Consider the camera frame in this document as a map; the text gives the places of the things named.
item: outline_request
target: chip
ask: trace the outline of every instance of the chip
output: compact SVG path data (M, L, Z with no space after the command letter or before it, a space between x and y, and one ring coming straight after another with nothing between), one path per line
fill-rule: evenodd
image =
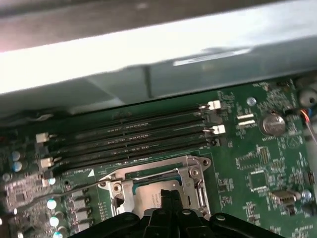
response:
M36 180L35 181L36 186L42 186L42 180Z
M75 209L81 209L81 208L84 208L86 207L86 202L84 199L80 199L80 200L77 200L77 201L74 201L74 208Z
M83 231L83 230L85 230L85 229L88 229L89 227L90 227L90 224L89 224L89 223L80 223L80 224L77 225L76 230L77 230L78 232L81 232L81 231Z
M88 219L88 213L87 211L82 211L82 212L76 212L75 213L77 221L83 221Z
M71 194L72 197L81 197L81 196L83 196L83 195L84 195L84 192L83 192L82 190L77 191L77 192L73 192L73 193Z
M24 202L25 201L25 196L23 193L18 193L16 196L15 196L15 199L17 202Z
M225 184L219 185L219 192L226 192L226 191L228 191L227 185Z
M252 192L267 188L267 180L264 170L251 172L249 174L249 180Z

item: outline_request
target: blue capacitor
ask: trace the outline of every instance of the blue capacitor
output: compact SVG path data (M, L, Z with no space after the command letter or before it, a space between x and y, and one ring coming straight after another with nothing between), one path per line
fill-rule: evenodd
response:
M12 165L12 170L15 172L19 172L22 170L22 163L20 161L14 162Z
M55 233L53 234L53 238L64 238L64 236L63 236L63 234L60 233L60 232L55 232Z
M21 158L21 153L17 150L14 150L11 152L11 160L14 162L17 162Z

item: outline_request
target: black cable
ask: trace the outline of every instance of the black cable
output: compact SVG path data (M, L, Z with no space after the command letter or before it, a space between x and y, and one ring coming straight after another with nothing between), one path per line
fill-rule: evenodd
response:
M88 184L88 185L84 185L84 186L80 186L80 187L74 188L74 189L66 191L66 192L62 192L62 193L48 193L48 194L36 197L30 203L28 203L27 205L18 207L17 208L17 212L20 213L23 210L26 210L26 209L28 209L30 207L33 207L36 203L38 203L38 202L40 202L40 201L42 201L44 199L50 199L52 197L64 197L64 196L67 196L69 194L72 194L73 192L82 191L82 190L88 189L90 187L93 187L93 186L96 186L98 184L101 184L101 183L104 183L104 182L108 182L108 181L110 181L110 179L106 178L106 179L103 179L103 180L100 180L100 181L97 181L97 182L94 182L94 183L91 183L91 184Z

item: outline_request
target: integrated circuit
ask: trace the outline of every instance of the integrated circuit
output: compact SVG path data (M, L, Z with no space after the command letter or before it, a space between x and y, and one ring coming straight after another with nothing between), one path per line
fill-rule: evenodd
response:
M75 217L76 217L77 221L83 221L83 220L87 220L89 218L87 211L76 212Z
M84 199L75 200L73 205L75 209L79 210L86 207L86 201Z
M24 202L25 201L25 196L23 193L18 193L16 196L15 196L15 200L17 202Z
M87 223L80 223L80 224L76 225L75 230L77 232L82 232L82 231L88 229L89 227L90 227L90 223L88 223L88 222Z
M267 188L267 178L264 170L251 172L249 180L252 192Z
M81 196L84 196L84 192L82 190L80 191L77 191L77 192L73 192L71 194L72 197L81 197Z

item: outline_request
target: capacitor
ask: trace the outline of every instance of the capacitor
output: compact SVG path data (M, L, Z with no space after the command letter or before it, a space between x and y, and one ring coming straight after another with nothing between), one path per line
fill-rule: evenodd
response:
M61 222L62 220L64 220L64 213L62 213L62 212L56 212L55 214L54 214L54 216L56 217L56 218L58 218L58 220Z
M280 114L272 111L262 119L260 128L263 134L280 136L286 132L286 122Z
M55 178L49 178L48 182L49 182L49 185L54 185L56 183L56 179Z
M57 232L53 234L53 238L66 238L67 237L67 228L59 227Z
M12 174L9 174L9 173L5 173L2 175L2 179L3 181L5 182L9 182L11 179L12 179Z
M305 189L302 191L302 197L309 200L312 198L312 193L308 189Z
M17 150L14 150L10 154L10 158L12 161L17 162L19 159L21 159L21 153Z
M50 199L46 205L50 210L53 210L57 207L57 202L54 199Z
M59 225L59 219L57 217L50 218L50 225L52 227L57 227Z
M23 168L23 165L20 161L14 162L12 165L12 170L14 172L20 172Z

